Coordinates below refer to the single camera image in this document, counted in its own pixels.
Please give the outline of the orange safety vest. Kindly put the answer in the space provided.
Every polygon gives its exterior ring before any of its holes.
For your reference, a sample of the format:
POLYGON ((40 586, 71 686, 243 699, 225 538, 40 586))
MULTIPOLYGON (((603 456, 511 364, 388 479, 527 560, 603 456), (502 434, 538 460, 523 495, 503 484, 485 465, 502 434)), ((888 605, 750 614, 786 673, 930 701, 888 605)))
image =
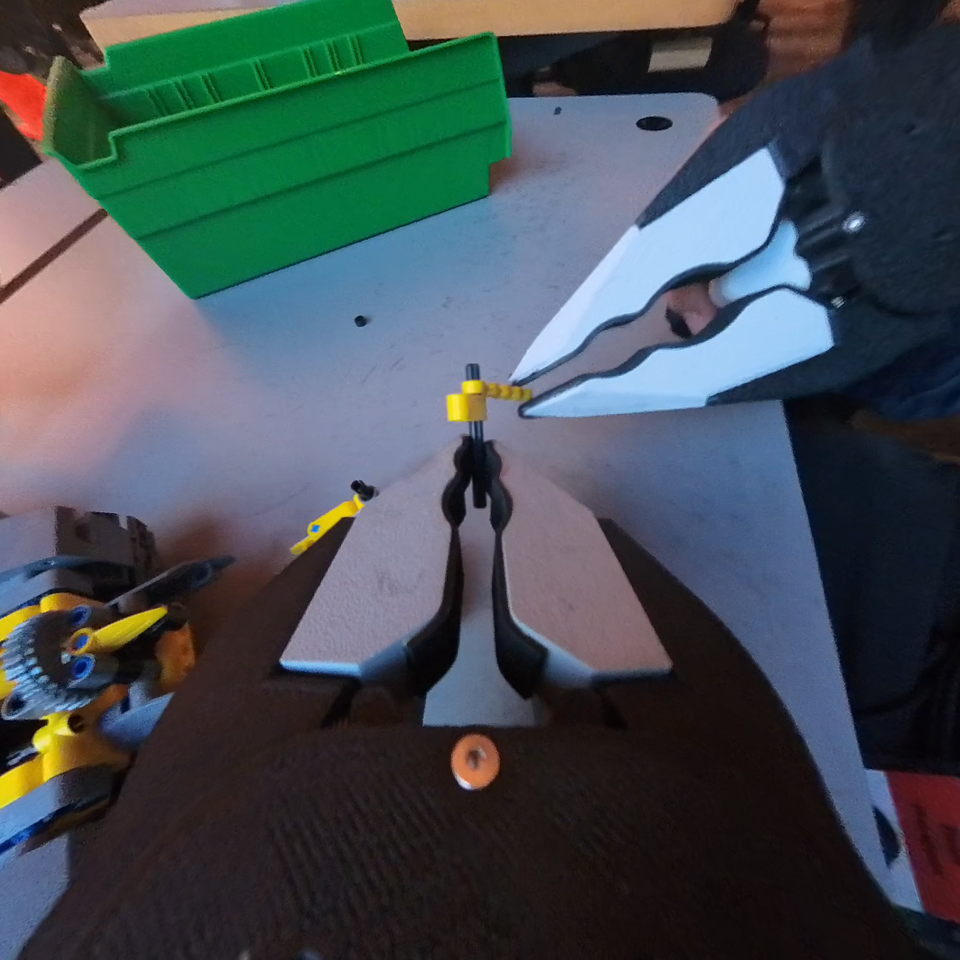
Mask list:
POLYGON ((46 86, 30 74, 1 71, 1 102, 18 131, 33 142, 43 138, 46 86))

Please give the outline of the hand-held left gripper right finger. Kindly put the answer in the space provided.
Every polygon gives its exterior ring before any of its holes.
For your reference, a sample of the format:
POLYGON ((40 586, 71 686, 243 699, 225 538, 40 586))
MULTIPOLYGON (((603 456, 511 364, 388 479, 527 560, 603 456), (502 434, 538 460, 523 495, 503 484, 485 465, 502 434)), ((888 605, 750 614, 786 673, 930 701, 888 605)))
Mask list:
POLYGON ((524 699, 664 678, 673 661, 597 516, 501 443, 485 447, 497 665, 524 699))

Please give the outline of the yellow black brick piece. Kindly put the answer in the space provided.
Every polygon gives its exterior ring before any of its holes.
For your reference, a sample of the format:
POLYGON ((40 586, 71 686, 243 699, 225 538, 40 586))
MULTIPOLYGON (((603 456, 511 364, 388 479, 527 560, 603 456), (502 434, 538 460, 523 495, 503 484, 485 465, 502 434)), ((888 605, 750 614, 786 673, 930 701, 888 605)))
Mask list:
POLYGON ((485 436, 488 402, 522 404, 531 401, 532 397, 532 391, 525 387, 484 380, 477 363, 465 365, 460 390, 447 395, 447 420, 452 424, 465 425, 468 429, 474 508, 485 508, 488 500, 489 481, 485 436))

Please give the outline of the yellow toy brick assembly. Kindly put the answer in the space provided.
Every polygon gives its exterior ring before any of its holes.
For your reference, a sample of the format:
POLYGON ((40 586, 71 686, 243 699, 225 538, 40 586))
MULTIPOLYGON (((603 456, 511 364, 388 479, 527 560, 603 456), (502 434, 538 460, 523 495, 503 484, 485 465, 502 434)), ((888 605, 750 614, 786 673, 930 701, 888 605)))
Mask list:
POLYGON ((350 484, 350 489, 350 498, 342 501, 339 505, 328 510, 308 524, 305 536, 290 548, 290 553, 293 557, 298 557, 305 553, 310 546, 316 544, 338 523, 354 518, 367 503, 379 495, 379 490, 375 486, 366 484, 363 481, 353 481, 350 484))

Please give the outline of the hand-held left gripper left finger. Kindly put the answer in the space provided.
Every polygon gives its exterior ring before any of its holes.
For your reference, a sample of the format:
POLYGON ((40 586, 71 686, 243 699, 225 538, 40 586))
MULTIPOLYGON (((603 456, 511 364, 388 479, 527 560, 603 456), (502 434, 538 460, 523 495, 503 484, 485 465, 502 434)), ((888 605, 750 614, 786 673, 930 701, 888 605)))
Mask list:
POLYGON ((457 438, 358 511, 280 655, 281 674, 424 697, 449 672, 473 455, 472 439, 457 438))

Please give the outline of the grey yellow toy brick vehicle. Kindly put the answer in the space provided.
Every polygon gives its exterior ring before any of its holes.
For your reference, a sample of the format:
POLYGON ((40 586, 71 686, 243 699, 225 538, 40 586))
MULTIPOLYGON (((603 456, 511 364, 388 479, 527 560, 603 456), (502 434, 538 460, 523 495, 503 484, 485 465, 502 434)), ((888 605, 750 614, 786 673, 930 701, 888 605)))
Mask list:
POLYGON ((161 569, 139 519, 1 519, 1 851, 107 807, 197 660, 189 601, 234 563, 161 569))

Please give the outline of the red badge holder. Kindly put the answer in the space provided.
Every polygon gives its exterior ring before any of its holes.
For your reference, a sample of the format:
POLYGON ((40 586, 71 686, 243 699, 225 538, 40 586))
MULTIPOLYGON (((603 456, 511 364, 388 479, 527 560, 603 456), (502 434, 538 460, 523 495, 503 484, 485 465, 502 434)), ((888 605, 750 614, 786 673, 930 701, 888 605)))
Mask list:
POLYGON ((920 771, 886 773, 919 908, 959 924, 959 778, 920 771))

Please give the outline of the grey desk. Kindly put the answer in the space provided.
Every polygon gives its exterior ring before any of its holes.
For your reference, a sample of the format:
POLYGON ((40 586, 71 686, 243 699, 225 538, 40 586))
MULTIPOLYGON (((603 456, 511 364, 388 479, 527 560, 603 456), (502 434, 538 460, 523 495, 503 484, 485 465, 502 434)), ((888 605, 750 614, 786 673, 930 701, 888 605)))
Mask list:
POLYGON ((509 112, 485 198, 198 299, 98 214, 2 303, 3 511, 279 569, 217 596, 23 958, 916 958, 780 402, 486 426, 597 517, 668 676, 515 692, 472 483, 425 696, 280 672, 352 519, 293 557, 308 524, 467 436, 465 365, 510 380, 718 122, 700 94, 509 112))

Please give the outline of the person's dark clothed body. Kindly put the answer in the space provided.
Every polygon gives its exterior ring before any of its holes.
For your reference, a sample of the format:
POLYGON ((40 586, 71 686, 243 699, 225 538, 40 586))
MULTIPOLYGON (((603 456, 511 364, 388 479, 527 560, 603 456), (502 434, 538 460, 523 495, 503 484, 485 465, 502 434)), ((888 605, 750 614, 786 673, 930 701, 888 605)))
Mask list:
POLYGON ((958 456, 784 406, 846 697, 869 765, 958 771, 958 456))

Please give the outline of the green plastic bin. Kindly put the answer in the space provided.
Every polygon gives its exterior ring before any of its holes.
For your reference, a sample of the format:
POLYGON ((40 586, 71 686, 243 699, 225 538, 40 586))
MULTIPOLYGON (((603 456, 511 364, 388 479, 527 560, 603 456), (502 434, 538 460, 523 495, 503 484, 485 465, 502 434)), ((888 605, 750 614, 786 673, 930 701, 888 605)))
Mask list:
POLYGON ((42 150, 198 299, 485 197, 511 118, 493 33, 295 2, 58 56, 42 150))

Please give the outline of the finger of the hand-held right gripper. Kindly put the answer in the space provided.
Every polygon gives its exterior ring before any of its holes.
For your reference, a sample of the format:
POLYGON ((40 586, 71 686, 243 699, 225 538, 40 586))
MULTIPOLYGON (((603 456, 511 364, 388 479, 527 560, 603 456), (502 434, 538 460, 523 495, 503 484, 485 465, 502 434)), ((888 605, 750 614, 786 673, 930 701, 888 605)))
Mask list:
POLYGON ((787 194, 784 164, 765 146, 660 215, 632 224, 538 333, 510 381, 526 385, 558 370, 601 333, 630 325, 666 292, 692 283, 719 294, 714 319, 777 287, 813 300, 812 274, 796 249, 798 227, 784 215, 787 194))
POLYGON ((787 287, 722 308, 686 342, 643 348, 611 370, 575 377, 523 403, 522 419, 585 419, 701 409, 829 351, 831 312, 787 287))

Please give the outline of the person's right hand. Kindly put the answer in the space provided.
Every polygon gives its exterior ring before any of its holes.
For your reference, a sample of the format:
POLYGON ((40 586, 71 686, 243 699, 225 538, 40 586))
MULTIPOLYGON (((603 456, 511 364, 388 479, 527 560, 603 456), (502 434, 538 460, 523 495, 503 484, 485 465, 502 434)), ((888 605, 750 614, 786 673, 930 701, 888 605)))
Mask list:
POLYGON ((717 306, 712 300, 710 285, 692 283, 666 292, 665 318, 669 329, 681 340, 699 334, 714 319, 717 306))

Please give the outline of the wood-edged grey table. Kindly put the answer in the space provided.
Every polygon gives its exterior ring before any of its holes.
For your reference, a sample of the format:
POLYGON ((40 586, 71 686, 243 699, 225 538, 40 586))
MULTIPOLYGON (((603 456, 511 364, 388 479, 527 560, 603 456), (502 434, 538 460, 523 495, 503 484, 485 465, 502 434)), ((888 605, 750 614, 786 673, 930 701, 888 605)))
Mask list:
MULTIPOLYGON (((409 41, 685 30, 728 22, 738 1, 393 1, 409 41)), ((280 1, 115 1, 80 19, 101 47, 280 6, 280 1)))

